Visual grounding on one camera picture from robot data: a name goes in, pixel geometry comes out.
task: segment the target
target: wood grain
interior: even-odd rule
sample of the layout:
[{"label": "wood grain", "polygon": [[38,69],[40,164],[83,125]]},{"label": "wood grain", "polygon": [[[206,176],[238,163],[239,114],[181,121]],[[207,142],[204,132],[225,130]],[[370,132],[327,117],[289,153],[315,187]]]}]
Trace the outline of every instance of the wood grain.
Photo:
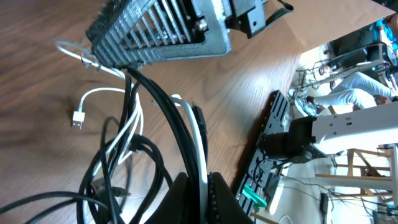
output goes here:
[{"label": "wood grain", "polygon": [[[56,50],[54,38],[77,41],[103,2],[94,0],[0,1],[0,206],[51,190],[77,191],[98,150],[107,116],[121,114],[123,95],[100,92],[84,104],[82,130],[70,127],[80,97],[91,88],[124,88],[122,80]],[[193,99],[203,109],[209,136],[208,170],[232,183],[249,133],[270,92],[286,93],[300,44],[288,25],[276,22],[255,38],[231,32],[233,51],[220,58],[158,63],[142,70],[167,93]],[[177,143],[160,109],[139,91],[145,114],[144,134],[159,146],[172,177],[185,170]],[[109,129],[115,134],[116,127]],[[145,196],[154,164],[134,156],[134,181],[123,218],[130,219]],[[119,166],[114,185],[124,185]],[[159,204],[157,197],[144,219]],[[0,216],[2,223],[23,223],[60,199],[43,200]],[[75,207],[64,208],[42,223],[75,223]]]}]

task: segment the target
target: cable bundle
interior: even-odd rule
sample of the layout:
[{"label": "cable bundle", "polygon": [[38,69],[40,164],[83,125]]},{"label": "cable bundle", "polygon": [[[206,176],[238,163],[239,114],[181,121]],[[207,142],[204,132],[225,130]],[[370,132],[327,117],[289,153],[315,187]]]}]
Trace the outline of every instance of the cable bundle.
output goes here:
[{"label": "cable bundle", "polygon": [[[37,223],[48,214],[73,203],[76,203],[76,218],[77,223],[79,224],[86,223],[85,217],[87,207],[90,209],[90,213],[96,223],[124,223],[120,217],[120,213],[124,204],[126,203],[131,184],[132,159],[129,155],[132,152],[143,151],[155,162],[156,166],[154,179],[149,192],[138,208],[137,213],[129,222],[139,223],[142,215],[154,201],[155,196],[159,193],[163,179],[166,180],[169,187],[173,183],[170,174],[167,172],[167,169],[164,166],[163,158],[159,149],[153,142],[142,135],[144,118],[141,104],[139,102],[139,95],[137,94],[138,88],[142,85],[154,97],[155,101],[167,118],[187,169],[187,174],[189,177],[188,190],[192,195],[186,208],[187,211],[190,211],[189,220],[187,221],[190,223],[196,223],[198,220],[202,220],[202,215],[204,215],[205,211],[205,209],[202,208],[202,205],[207,205],[207,173],[204,156],[207,148],[206,141],[204,143],[201,141],[201,135],[205,135],[205,131],[199,130],[198,124],[196,122],[197,118],[194,117],[194,113],[191,107],[189,107],[189,104],[181,99],[174,98],[174,100],[178,103],[182,103],[185,110],[188,111],[187,114],[190,118],[190,124],[193,129],[196,144],[194,143],[180,113],[176,109],[173,100],[155,82],[146,78],[137,70],[130,68],[127,69],[128,73],[124,77],[123,72],[116,69],[100,67],[100,65],[88,60],[87,58],[83,58],[77,54],[65,50],[59,46],[59,44],[68,45],[68,43],[58,42],[58,49],[60,49],[62,52],[71,55],[72,57],[79,58],[89,65],[103,69],[120,78],[125,78],[125,90],[116,88],[98,88],[91,90],[83,95],[78,109],[78,112],[82,113],[83,101],[90,93],[102,90],[124,92],[123,112],[120,121],[114,117],[109,117],[104,122],[100,139],[100,149],[90,162],[90,165],[81,181],[78,193],[48,192],[33,195],[1,207],[0,214],[36,200],[52,197],[69,197],[72,199],[58,203],[44,210],[35,217],[31,218],[27,223]],[[132,84],[132,78],[137,80],[135,85]],[[141,128],[139,134],[135,134],[135,130],[139,121],[141,121]],[[110,123],[118,125],[118,133],[112,140],[106,142],[106,130]],[[126,186],[125,188],[113,187],[111,185],[111,178],[114,174],[114,170],[116,166],[122,163],[125,159],[128,160],[129,166]],[[103,173],[103,179],[94,180],[96,173],[100,169]],[[120,204],[118,204],[116,201],[116,197],[123,198]]]}]

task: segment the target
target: metal mesh grille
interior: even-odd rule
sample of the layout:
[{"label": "metal mesh grille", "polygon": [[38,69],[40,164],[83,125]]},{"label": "metal mesh grille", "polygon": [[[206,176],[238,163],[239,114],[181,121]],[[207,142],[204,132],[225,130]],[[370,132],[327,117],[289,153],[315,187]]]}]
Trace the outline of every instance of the metal mesh grille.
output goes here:
[{"label": "metal mesh grille", "polygon": [[123,38],[125,50],[190,43],[191,37],[175,0],[156,1]]},{"label": "metal mesh grille", "polygon": [[92,37],[93,53],[107,67],[136,67],[228,53],[231,46],[224,17],[217,16],[222,9],[214,7],[212,0],[195,2],[207,27],[198,35],[192,31],[194,21],[190,20],[196,15],[188,15],[185,6],[180,5],[183,2],[126,0],[111,15],[109,25],[103,21],[92,25],[103,28]]}]

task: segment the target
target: black device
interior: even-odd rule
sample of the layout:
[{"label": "black device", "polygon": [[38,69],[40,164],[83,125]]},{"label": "black device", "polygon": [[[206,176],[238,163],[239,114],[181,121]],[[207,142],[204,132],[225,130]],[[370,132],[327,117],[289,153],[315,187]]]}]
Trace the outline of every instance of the black device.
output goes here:
[{"label": "black device", "polygon": [[86,31],[92,53],[107,67],[214,57],[231,50],[229,29],[254,37],[293,6],[266,20],[267,0],[113,0]]}]

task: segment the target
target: white usb cable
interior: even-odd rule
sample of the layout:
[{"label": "white usb cable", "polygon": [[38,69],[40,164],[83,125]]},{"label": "white usb cable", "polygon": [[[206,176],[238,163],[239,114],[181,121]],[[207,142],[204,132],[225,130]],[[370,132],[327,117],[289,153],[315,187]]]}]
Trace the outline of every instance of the white usb cable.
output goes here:
[{"label": "white usb cable", "polygon": [[[71,42],[63,41],[63,40],[57,40],[56,41],[56,45],[57,45],[57,48],[61,52],[65,53],[65,54],[67,54],[67,55],[69,55],[71,57],[74,57],[74,58],[76,58],[78,60],[81,60],[82,62],[87,63],[88,65],[92,65],[92,66],[94,66],[94,67],[96,67],[98,69],[101,69],[101,70],[103,70],[105,72],[108,72],[108,73],[110,73],[112,75],[115,75],[115,76],[117,76],[119,78],[126,79],[126,76],[125,76],[125,74],[122,71],[117,70],[115,68],[107,68],[107,67],[101,66],[97,62],[93,62],[90,59],[87,59],[87,58],[83,57],[82,55],[75,54],[75,53],[73,53],[73,52],[71,52],[71,51],[69,51],[69,50],[67,50],[65,48],[65,47],[71,47],[71,48],[74,48],[74,49],[78,49],[78,50],[80,50],[82,52],[89,52],[90,51],[88,49],[83,48],[82,46],[80,46],[78,44],[74,44],[74,43],[71,43]],[[92,90],[86,92],[83,95],[83,97],[81,98],[81,100],[80,100],[80,104],[79,104],[78,110],[73,113],[72,126],[81,129],[81,126],[82,126],[84,118],[85,118],[85,113],[83,112],[83,102],[84,102],[85,98],[91,93],[94,93],[96,91],[105,91],[105,90],[124,92],[124,90],[122,90],[122,89],[111,88],[111,87],[95,88],[95,89],[92,89]],[[120,140],[121,136],[126,132],[128,127],[132,124],[132,122],[134,120],[136,120],[136,122],[134,122],[134,124],[132,125],[132,129],[131,129],[131,132],[129,134],[128,141],[123,146],[123,152],[121,154],[120,159],[118,160],[118,164],[123,163],[128,158],[128,156],[131,155],[131,151],[129,151],[126,155],[124,155],[124,153],[126,152],[126,149],[127,149],[128,145],[129,145],[129,142],[132,139],[132,136],[134,135],[134,132],[135,132],[137,126],[138,126],[138,120],[140,121],[139,134],[142,135],[142,133],[144,132],[144,113],[142,112],[142,108],[141,108],[141,104],[140,104],[140,101],[139,101],[138,93],[136,95],[136,107],[134,108],[132,116],[128,119],[128,121],[126,122],[126,124],[124,125],[124,127],[122,128],[120,133],[118,133],[118,135],[115,137],[114,141],[108,147],[108,149],[106,151],[106,154],[109,154],[112,151],[112,149],[114,149],[115,145]],[[96,168],[95,168],[95,170],[94,170],[94,172],[93,172],[93,176],[95,176],[98,173],[100,168],[101,168],[101,163],[98,163]]]}]

